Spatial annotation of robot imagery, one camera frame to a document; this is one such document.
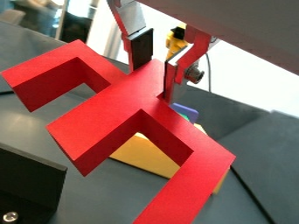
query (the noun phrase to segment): metal clamp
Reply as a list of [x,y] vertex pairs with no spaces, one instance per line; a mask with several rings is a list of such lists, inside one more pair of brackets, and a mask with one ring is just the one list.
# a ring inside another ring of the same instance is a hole
[[131,72],[144,65],[153,55],[153,29],[145,28],[141,6],[132,0],[107,0],[121,31]]
[[165,61],[163,98],[173,101],[173,92],[184,79],[197,83],[203,72],[197,69],[199,58],[209,49],[211,35],[187,25],[184,39],[192,45],[184,47],[173,57]]

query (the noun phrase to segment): black cable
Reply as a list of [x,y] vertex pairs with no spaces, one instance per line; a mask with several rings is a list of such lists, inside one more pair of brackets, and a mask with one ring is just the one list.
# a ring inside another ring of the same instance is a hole
[[205,57],[207,57],[207,62],[208,62],[208,73],[209,73],[209,92],[211,92],[211,59],[209,59],[209,55],[205,53]]
[[0,92],[0,95],[12,95],[15,93],[15,91],[4,91]]

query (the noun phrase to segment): yellow object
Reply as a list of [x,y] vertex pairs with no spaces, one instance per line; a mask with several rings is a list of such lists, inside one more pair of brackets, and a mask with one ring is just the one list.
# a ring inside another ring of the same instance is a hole
[[[199,124],[195,124],[195,127],[204,132]],[[136,133],[129,138],[109,157],[168,179],[180,169],[180,166],[168,158],[148,138],[140,133]],[[224,178],[226,177],[223,177],[219,182],[214,193],[219,192]]]
[[[185,24],[180,24],[177,27],[185,29]],[[165,39],[165,47],[169,49],[165,58],[169,59],[187,45],[188,42],[184,39],[175,38],[173,31],[169,31]]]

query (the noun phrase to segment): red cross-shaped object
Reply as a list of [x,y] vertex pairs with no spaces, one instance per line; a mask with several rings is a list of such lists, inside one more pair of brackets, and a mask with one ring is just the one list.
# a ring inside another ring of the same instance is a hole
[[97,94],[47,127],[55,141],[85,176],[141,132],[181,168],[135,223],[191,223],[235,156],[161,99],[164,63],[152,60],[124,75],[75,41],[3,76],[31,111],[79,84],[88,84]]

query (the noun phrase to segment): blue piece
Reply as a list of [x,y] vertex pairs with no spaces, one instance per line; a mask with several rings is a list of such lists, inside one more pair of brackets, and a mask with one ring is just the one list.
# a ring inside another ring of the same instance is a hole
[[191,121],[191,123],[195,123],[199,117],[199,112],[197,110],[192,109],[192,108],[187,108],[184,107],[181,104],[173,103],[171,105],[171,108],[180,114],[184,114],[188,116],[188,119]]

